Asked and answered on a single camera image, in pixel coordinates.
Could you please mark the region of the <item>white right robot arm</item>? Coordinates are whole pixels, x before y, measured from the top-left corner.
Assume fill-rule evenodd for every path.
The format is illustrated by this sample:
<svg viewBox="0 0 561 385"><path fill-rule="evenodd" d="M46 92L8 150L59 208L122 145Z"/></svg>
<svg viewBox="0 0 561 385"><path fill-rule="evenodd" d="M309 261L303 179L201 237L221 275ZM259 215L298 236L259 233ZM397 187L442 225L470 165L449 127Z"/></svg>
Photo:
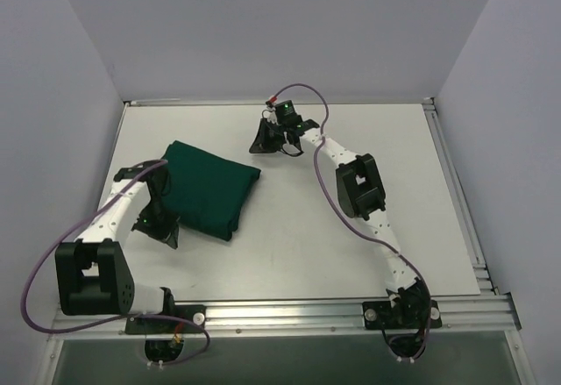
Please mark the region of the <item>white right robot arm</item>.
<svg viewBox="0 0 561 385"><path fill-rule="evenodd" d="M419 270L401 253L401 246L389 221L386 192L375 159L359 155L338 144L321 131L321 126L300 116L282 123L271 111L264 111L250 152L288 154L286 145L296 148L291 155L303 154L302 146L314 147L316 179L336 216L354 234L376 246L384 264L383 277L388 293L389 315L398 325L407 326L421 313L430 313L430 292ZM319 168L324 153L335 166L337 197L332 198Z"/></svg>

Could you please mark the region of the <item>green surgical cloth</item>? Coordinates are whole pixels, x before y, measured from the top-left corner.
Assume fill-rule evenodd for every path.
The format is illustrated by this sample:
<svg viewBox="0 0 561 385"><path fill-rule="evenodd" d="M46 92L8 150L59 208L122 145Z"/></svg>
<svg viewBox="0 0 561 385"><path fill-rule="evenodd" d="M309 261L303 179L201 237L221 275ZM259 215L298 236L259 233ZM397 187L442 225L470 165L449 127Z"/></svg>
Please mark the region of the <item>green surgical cloth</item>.
<svg viewBox="0 0 561 385"><path fill-rule="evenodd" d="M261 170L178 140L167 147L163 159L171 179L163 197L166 208L192 230L231 240Z"/></svg>

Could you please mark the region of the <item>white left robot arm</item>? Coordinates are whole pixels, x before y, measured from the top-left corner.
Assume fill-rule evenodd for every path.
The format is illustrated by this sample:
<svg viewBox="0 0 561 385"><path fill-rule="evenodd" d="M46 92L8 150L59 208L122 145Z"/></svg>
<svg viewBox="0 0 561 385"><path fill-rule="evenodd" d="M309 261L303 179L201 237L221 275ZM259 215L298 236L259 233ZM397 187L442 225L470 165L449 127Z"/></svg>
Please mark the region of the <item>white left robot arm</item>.
<svg viewBox="0 0 561 385"><path fill-rule="evenodd" d="M171 175L162 160L119 169L100 213L75 240L60 243L54 253L64 314L146 314L146 322L157 332L175 325L171 290L136 282L124 255L132 232L172 249L178 246L178 217L163 203L170 191Z"/></svg>

